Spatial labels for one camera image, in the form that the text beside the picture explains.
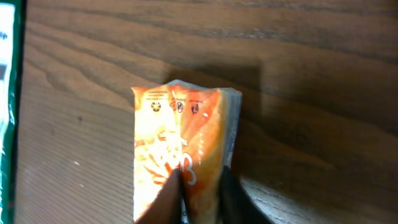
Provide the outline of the green snack bag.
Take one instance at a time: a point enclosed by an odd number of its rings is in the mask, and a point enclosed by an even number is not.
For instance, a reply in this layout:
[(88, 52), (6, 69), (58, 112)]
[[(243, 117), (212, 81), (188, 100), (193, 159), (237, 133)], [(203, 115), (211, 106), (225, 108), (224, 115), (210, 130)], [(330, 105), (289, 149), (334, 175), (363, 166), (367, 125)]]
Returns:
[(21, 1), (1, 1), (1, 224), (10, 223), (12, 151), (21, 44)]

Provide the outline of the orange snack box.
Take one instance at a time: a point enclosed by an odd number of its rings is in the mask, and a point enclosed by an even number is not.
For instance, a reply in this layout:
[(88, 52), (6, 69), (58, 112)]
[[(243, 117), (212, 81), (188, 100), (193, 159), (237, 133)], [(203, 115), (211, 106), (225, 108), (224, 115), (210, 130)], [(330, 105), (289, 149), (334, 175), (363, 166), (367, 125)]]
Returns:
[(219, 182), (230, 166), (242, 94), (174, 80), (135, 86), (133, 218), (149, 210), (179, 169), (183, 223), (219, 223)]

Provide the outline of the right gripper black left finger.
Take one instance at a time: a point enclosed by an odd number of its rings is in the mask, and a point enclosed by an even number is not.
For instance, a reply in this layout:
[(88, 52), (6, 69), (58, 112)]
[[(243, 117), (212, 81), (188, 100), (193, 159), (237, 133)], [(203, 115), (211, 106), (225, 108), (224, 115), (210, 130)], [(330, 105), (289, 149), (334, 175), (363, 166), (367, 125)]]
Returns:
[(182, 184), (180, 170), (172, 171), (157, 198), (137, 224), (181, 224)]

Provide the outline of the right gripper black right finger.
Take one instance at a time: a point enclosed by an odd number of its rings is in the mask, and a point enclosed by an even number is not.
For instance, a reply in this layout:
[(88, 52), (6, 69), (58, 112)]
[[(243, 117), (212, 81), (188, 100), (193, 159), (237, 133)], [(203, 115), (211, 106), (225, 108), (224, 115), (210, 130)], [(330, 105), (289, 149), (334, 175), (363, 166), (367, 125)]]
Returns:
[(231, 169), (224, 166), (219, 183), (220, 215), (224, 224), (272, 224), (252, 202)]

